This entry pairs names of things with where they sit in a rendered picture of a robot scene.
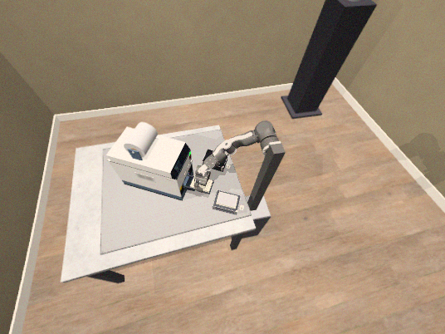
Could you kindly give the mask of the white foil roll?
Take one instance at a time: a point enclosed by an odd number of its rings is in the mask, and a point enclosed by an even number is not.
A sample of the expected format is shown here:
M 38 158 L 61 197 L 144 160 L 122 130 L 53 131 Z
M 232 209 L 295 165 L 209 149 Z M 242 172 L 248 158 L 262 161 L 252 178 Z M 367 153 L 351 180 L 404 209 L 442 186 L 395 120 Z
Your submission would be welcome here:
M 127 149 L 136 149 L 144 158 L 157 135 L 158 132 L 152 125 L 140 122 L 124 143 L 124 148 L 127 152 Z

